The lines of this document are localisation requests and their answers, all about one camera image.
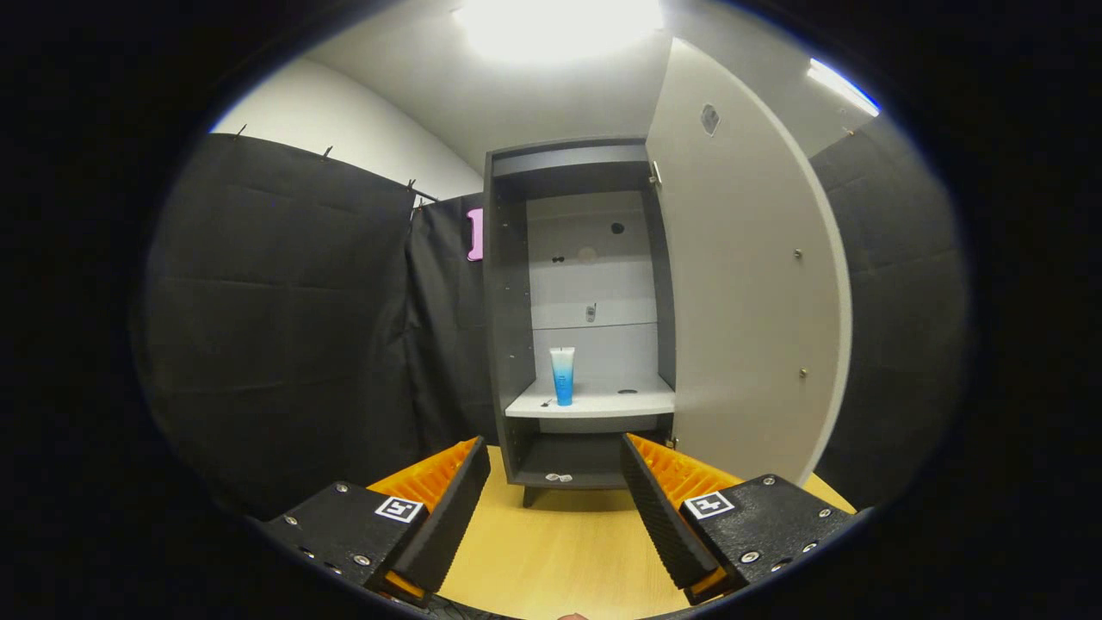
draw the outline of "light fixture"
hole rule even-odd
[[[849,79],[839,75],[836,70],[814,58],[811,58],[808,77],[838,93],[862,111],[874,117],[880,113],[880,108],[867,95],[862,93],[861,88],[857,88]]]
[[[595,56],[662,28],[658,0],[467,0],[453,14],[478,52],[517,62]]]

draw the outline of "pink object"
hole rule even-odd
[[[471,218],[471,251],[467,260],[482,260],[482,209],[472,208],[467,211]]]

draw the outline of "wooden floor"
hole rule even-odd
[[[548,491],[530,509],[507,485],[500,449],[440,594],[517,618],[644,618],[688,607],[627,491]],[[853,513],[822,480],[804,486]]]

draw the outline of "black fabric partition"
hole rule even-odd
[[[413,211],[406,353],[423,444],[440,450],[482,435],[498,445],[486,352],[482,261],[467,260],[471,209],[483,194]]]
[[[425,454],[406,365],[412,202],[284,144],[199,143],[161,215],[136,349],[159,426],[224,501],[266,519]]]
[[[811,165],[853,295],[850,377],[815,474],[861,509],[900,492],[947,431],[968,368],[968,274],[948,191],[889,120]]]

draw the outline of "white cabinet door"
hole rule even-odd
[[[765,104],[677,39],[647,151],[673,280],[678,450],[802,485],[850,365],[850,280],[822,186]]]

